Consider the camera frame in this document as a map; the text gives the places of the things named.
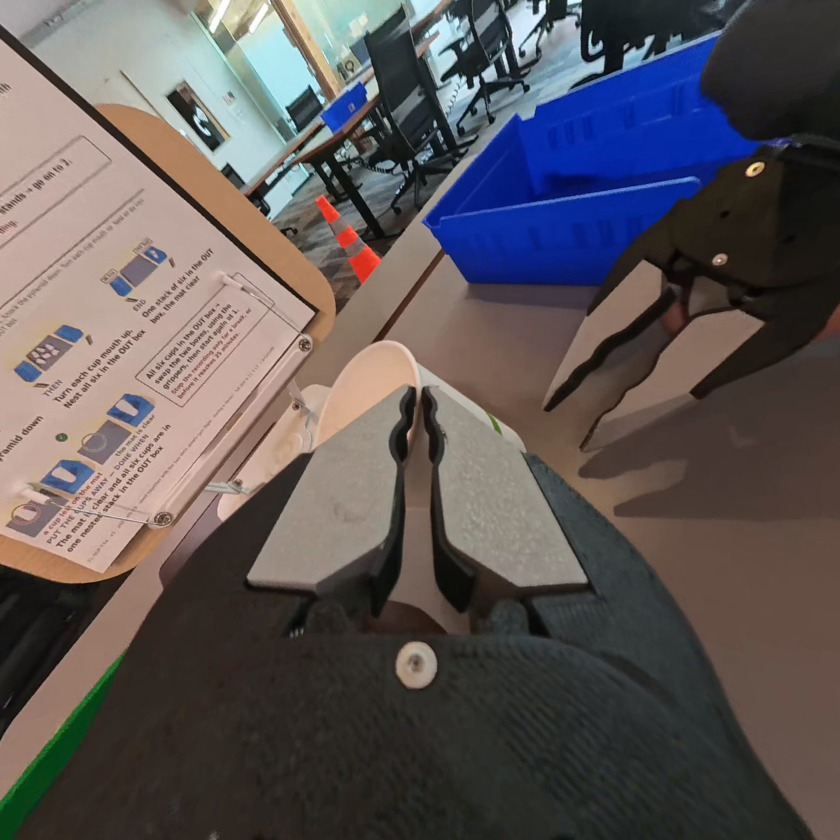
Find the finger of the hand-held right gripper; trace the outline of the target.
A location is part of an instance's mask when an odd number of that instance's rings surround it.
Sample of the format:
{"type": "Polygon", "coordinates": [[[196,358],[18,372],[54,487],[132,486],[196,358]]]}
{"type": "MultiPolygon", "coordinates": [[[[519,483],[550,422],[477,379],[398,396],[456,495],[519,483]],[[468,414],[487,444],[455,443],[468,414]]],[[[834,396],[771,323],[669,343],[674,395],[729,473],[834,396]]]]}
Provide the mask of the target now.
{"type": "Polygon", "coordinates": [[[764,326],[740,310],[709,311],[656,352],[640,352],[612,374],[604,410],[584,436],[581,451],[604,448],[696,404],[693,389],[764,326]]]}
{"type": "Polygon", "coordinates": [[[646,331],[675,301],[662,270],[645,259],[626,276],[605,282],[562,358],[543,411],[549,413],[565,401],[616,348],[646,331]]]}

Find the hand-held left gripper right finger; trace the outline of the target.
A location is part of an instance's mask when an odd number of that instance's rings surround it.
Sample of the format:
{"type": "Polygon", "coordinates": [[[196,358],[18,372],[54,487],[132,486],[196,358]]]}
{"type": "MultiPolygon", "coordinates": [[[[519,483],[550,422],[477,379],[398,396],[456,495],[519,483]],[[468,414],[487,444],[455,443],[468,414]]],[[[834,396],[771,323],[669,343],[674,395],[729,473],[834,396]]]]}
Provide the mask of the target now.
{"type": "Polygon", "coordinates": [[[432,465],[434,575],[458,613],[583,592],[589,580],[519,446],[447,394],[423,388],[432,465]]]}

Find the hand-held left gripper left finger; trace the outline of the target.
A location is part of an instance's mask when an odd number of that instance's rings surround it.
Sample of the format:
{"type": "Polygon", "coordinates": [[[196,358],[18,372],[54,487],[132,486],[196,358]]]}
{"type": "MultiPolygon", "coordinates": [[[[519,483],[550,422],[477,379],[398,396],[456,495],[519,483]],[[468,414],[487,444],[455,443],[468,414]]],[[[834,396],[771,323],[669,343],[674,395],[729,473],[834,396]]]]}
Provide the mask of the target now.
{"type": "Polygon", "coordinates": [[[316,447],[247,573],[250,588],[356,594],[382,614],[402,570],[416,405],[416,388],[400,385],[316,447]]]}

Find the blue plastic bin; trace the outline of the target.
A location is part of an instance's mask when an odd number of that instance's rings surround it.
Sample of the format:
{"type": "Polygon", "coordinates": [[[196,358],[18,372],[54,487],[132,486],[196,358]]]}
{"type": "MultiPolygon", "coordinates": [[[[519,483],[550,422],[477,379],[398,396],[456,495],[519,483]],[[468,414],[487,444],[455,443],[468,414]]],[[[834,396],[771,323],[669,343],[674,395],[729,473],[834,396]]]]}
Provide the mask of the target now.
{"type": "Polygon", "coordinates": [[[682,198],[757,144],[700,93],[718,35],[515,114],[423,223],[474,284],[598,286],[682,198]]]}
{"type": "Polygon", "coordinates": [[[362,110],[368,100],[365,84],[361,81],[347,87],[336,99],[332,100],[320,114],[320,119],[331,133],[337,133],[354,115],[362,110]]]}

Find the white green-banded paper cup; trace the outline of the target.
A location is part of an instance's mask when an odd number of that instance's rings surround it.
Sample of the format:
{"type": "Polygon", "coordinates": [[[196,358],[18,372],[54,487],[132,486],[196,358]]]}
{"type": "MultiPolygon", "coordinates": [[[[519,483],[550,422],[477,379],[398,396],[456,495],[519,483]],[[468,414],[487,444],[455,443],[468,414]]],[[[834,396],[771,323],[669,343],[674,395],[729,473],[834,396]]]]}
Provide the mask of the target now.
{"type": "MultiPolygon", "coordinates": [[[[373,343],[341,371],[325,404],[317,442],[324,443],[403,385],[414,387],[417,393],[426,385],[440,386],[483,424],[494,428],[521,452],[525,451],[520,436],[492,411],[424,368],[404,345],[390,340],[373,343]]],[[[432,466],[421,402],[416,404],[415,422],[407,440],[402,568],[390,599],[374,625],[386,633],[412,627],[423,633],[467,634],[469,617],[458,613],[446,601],[434,576],[430,514],[432,466]]]]}

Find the green plastic bin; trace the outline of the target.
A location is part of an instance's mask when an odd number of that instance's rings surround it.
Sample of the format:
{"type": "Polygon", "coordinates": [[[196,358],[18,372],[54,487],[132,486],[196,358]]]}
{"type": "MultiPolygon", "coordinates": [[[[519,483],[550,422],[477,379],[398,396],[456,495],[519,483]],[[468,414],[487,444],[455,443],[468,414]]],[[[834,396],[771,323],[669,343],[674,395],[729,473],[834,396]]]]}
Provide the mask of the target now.
{"type": "Polygon", "coordinates": [[[126,652],[123,650],[114,660],[3,797],[2,839],[15,838],[27,816],[35,809],[79,748],[102,706],[126,652]]]}

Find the black office chair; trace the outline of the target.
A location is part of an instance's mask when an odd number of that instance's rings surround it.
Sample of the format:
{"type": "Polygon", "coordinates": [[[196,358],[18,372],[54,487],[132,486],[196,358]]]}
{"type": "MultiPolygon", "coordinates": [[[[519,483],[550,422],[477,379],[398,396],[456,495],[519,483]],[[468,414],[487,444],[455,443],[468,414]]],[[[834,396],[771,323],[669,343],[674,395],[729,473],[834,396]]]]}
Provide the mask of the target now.
{"type": "Polygon", "coordinates": [[[466,155],[475,138],[457,141],[438,99],[434,81],[417,47],[404,7],[399,7],[376,30],[364,37],[382,115],[375,125],[376,151],[371,161],[387,161],[404,173],[391,209],[410,189],[420,209],[421,188],[430,175],[446,175],[466,155]]]}
{"type": "Polygon", "coordinates": [[[444,53],[453,52],[455,61],[441,81],[462,77],[477,84],[477,92],[455,124],[458,136],[465,137],[463,121],[476,116],[479,102],[484,103],[487,121],[492,124],[496,120],[490,110],[493,93],[515,87],[521,87],[523,93],[530,91],[526,82],[529,69],[520,68],[515,60],[512,28],[502,2],[457,1],[453,12],[465,30],[443,48],[444,53]]]}
{"type": "Polygon", "coordinates": [[[603,59],[602,75],[623,68],[630,49],[640,49],[655,33],[661,3],[657,1],[582,1],[581,57],[586,63],[603,59]]]}
{"type": "Polygon", "coordinates": [[[312,86],[307,86],[285,106],[285,110],[296,133],[301,133],[319,117],[323,106],[320,95],[312,86]]]}

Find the orange traffic cone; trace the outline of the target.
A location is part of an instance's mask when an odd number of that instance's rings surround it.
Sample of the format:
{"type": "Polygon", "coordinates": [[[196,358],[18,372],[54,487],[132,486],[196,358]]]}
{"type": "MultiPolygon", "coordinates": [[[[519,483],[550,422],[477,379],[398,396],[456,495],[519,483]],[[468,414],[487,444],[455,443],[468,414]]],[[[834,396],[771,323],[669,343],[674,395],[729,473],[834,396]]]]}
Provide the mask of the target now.
{"type": "Polygon", "coordinates": [[[343,249],[353,273],[363,285],[382,259],[363,241],[355,229],[349,225],[325,195],[316,199],[316,204],[325,222],[331,228],[339,246],[343,249]]]}

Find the wooden instruction board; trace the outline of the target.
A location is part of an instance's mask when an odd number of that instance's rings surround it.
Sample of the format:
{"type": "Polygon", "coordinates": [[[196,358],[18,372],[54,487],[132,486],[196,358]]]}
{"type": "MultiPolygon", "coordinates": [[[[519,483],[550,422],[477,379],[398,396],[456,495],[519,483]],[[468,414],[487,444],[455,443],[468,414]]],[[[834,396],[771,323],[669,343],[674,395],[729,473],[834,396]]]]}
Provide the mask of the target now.
{"type": "Polygon", "coordinates": [[[133,569],[326,339],[324,275],[167,123],[2,28],[2,567],[133,569]]]}

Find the brown wooden desk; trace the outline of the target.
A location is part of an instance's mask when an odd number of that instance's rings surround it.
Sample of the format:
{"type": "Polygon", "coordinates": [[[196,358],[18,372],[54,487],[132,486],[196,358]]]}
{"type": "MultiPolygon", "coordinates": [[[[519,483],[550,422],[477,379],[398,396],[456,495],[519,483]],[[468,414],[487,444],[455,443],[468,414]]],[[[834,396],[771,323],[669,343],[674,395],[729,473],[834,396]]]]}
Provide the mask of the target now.
{"type": "Polygon", "coordinates": [[[337,158],[338,150],[346,142],[354,140],[354,135],[360,130],[362,122],[375,114],[381,100],[382,95],[376,93],[352,114],[337,132],[312,144],[318,134],[327,128],[322,119],[317,119],[287,143],[282,152],[268,163],[261,173],[240,187],[239,191],[253,201],[255,195],[267,195],[272,188],[269,182],[274,175],[282,177],[283,172],[290,166],[309,165],[321,178],[336,203],[350,202],[353,205],[364,222],[363,238],[366,242],[389,238],[378,217],[362,197],[359,187],[337,158]]]}

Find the dark wall poster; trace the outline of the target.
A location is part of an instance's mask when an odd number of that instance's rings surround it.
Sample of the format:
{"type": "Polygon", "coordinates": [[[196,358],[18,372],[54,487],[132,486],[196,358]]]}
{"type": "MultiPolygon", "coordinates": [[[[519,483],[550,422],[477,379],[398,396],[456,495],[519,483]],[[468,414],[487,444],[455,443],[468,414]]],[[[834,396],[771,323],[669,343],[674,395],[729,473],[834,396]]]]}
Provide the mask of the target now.
{"type": "Polygon", "coordinates": [[[216,153],[229,140],[222,124],[185,80],[171,89],[165,98],[208,152],[216,153]]]}

